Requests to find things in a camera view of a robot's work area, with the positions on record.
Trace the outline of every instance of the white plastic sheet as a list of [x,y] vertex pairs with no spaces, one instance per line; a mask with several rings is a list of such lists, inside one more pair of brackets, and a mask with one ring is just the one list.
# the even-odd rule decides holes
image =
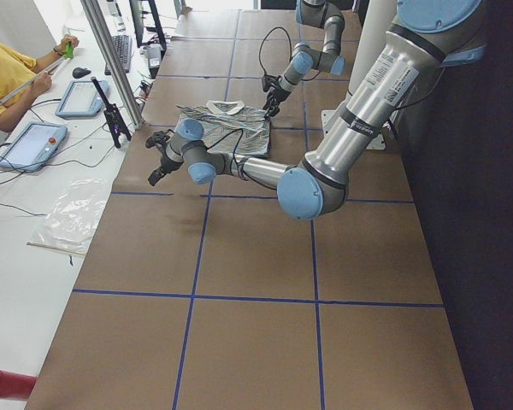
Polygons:
[[29,245],[85,255],[110,194],[102,179],[73,182],[33,233]]

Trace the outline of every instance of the white machine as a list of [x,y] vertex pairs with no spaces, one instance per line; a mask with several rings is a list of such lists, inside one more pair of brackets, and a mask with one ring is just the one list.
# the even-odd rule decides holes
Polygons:
[[[365,26],[377,26],[372,21],[373,15],[380,13],[377,3],[383,0],[370,4]],[[311,220],[335,211],[348,194],[348,171],[418,79],[438,67],[482,58],[485,13],[486,0],[397,2],[397,15],[386,29],[385,46],[353,95],[346,96],[336,109],[326,137],[296,166],[235,152],[210,154],[201,141],[201,124],[185,120],[172,137],[147,141],[147,148],[156,146],[162,152],[161,166],[149,177],[150,184],[186,163],[196,184],[227,174],[276,189],[283,210],[298,220]],[[263,89],[268,93],[264,109],[269,116],[280,112],[281,102],[310,69],[339,74],[344,68],[339,53],[345,23],[338,8],[325,0],[298,0],[296,16],[298,23],[325,31],[323,50],[312,50],[299,43],[283,74],[263,79]]]

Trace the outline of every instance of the yellow shirt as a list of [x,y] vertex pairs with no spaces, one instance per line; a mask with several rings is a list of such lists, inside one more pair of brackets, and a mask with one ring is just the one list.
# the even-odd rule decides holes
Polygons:
[[[34,77],[35,73],[32,69],[35,67],[36,59],[24,56],[0,43],[0,99]],[[9,107],[16,103],[21,98],[21,94],[12,97],[4,106]],[[5,107],[0,107],[0,115],[6,109]]]

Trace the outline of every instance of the white table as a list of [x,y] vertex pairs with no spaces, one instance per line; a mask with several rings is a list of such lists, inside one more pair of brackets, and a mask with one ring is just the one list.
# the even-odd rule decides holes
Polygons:
[[[109,100],[120,108],[123,104],[112,76],[104,75],[104,59],[91,33],[76,33],[80,46],[74,59],[65,61],[53,75],[53,86],[37,101],[61,98],[72,80],[74,67],[88,67],[95,76],[110,84]],[[132,89],[147,79],[146,61],[133,47],[133,61],[127,75]],[[78,143],[72,149],[52,158],[50,163],[77,160],[85,164],[98,163],[113,146],[112,137],[101,112],[83,120],[63,120],[55,116],[57,102],[35,107],[33,110],[44,121],[64,124],[68,137],[59,150]],[[121,114],[131,131],[127,111]],[[36,115],[27,112],[11,133],[9,141],[33,120]],[[83,179],[102,179],[112,185],[123,161],[128,142],[121,135],[121,148],[113,148],[97,167],[68,163],[59,167],[44,167],[36,173],[25,173],[11,182],[0,185],[0,202],[15,205],[36,214],[49,213],[59,196],[70,184]],[[11,179],[13,173],[1,173],[0,182]],[[38,375],[55,334],[62,311],[66,306],[74,281],[83,262],[82,256],[27,245],[43,217],[34,217],[16,209],[0,206],[0,369]],[[22,409],[24,401],[0,399],[0,410]]]

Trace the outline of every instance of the gray robot arm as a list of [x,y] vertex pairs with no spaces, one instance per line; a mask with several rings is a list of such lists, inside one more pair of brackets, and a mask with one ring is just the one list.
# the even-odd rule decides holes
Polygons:
[[262,90],[267,92],[263,109],[268,117],[280,112],[285,101],[310,69],[341,75],[345,58],[340,55],[340,42],[345,23],[344,16],[334,4],[325,0],[297,0],[297,22],[321,28],[325,32],[323,50],[313,50],[306,43],[298,43],[292,50],[292,59],[280,76],[264,74]]
[[[275,188],[283,210],[298,220],[311,220],[340,208],[348,194],[348,171],[420,73],[439,67],[448,55],[459,55],[462,50],[465,54],[457,57],[459,63],[481,55],[475,51],[478,48],[466,49],[481,34],[485,2],[452,2],[456,7],[445,8],[441,3],[450,3],[447,0],[404,0],[399,4],[398,14],[386,30],[384,50],[354,95],[337,108],[333,115],[336,120],[317,149],[307,152],[296,166],[235,154],[210,154],[201,141],[201,124],[185,120],[162,144],[162,166],[155,173],[164,175],[186,162],[198,184],[208,183],[219,174],[251,179]],[[174,166],[166,169],[171,163]]]

